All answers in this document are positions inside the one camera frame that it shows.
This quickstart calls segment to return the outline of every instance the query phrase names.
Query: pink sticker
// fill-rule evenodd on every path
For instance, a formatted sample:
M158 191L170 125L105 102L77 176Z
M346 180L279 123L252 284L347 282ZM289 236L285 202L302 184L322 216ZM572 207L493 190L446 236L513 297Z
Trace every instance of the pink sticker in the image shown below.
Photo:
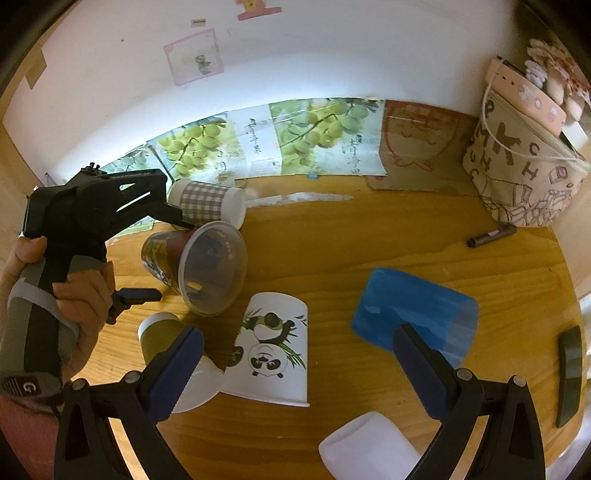
M236 0L236 3L238 5L244 5L244 10L246 10L243 14L238 15L238 20L240 21L278 14L283 11L281 7L267 8L265 0Z
M164 47L177 86L223 73L222 56L213 28Z

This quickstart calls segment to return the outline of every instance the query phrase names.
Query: paper cup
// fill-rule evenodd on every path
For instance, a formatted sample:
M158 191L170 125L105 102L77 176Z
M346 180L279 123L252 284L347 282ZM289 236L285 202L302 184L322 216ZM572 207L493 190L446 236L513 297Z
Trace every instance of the paper cup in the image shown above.
M246 216L244 190L202 181L177 181L170 190L168 202L180 207L183 220L196 226L222 220L239 229Z
M161 312L146 318L138 328L139 344L148 365L156 354L164 352L183 331L183 325L172 313ZM215 397L223 382L223 372L204 353L195 367L183 393L173 409L182 413L203 405Z
M396 425L374 411L339 428L318 450L336 480L405 480L421 458Z
M242 235L226 222L150 235L141 258L148 272L201 316L218 315L236 300L248 263Z
M251 298L222 392L308 407L308 307L283 293Z

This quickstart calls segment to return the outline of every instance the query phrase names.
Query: handle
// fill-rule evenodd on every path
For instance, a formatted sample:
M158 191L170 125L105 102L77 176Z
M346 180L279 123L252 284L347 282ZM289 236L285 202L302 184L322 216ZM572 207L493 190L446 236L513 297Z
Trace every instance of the handle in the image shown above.
M0 394L50 398L61 392L61 366L68 363L79 327L59 313L53 283L68 274L102 270L92 257L46 257L25 267L8 299L0 344Z

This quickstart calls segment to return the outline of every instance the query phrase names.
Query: panda illustration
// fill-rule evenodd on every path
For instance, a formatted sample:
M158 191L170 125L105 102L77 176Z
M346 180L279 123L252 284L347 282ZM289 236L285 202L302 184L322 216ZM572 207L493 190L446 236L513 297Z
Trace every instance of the panda illustration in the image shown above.
M271 377L276 375L283 378L289 358L284 349L285 341L295 329L293 320L284 322L277 314L269 312L262 316L248 317L242 327L251 330L259 343L248 352L248 364L252 368L252 375ZM244 348L236 345L230 358L229 367L234 367L244 356Z
M287 368L287 354L283 348L272 343L257 343L248 352L248 364L252 368L252 375L265 377L277 375L283 378L283 370Z
M265 316L248 318L243 326L246 330L252 330L259 342L280 345L287 340L296 324L293 320L283 322L276 313L269 312Z

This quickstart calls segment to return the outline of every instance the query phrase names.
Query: clear plastic cup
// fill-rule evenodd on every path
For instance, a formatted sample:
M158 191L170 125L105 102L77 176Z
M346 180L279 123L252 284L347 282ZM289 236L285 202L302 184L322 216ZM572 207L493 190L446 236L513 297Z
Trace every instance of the clear plastic cup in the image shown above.
M238 297L248 257L240 232L217 221L194 232L151 235L142 247L142 262L148 272L180 294L192 311L214 316Z

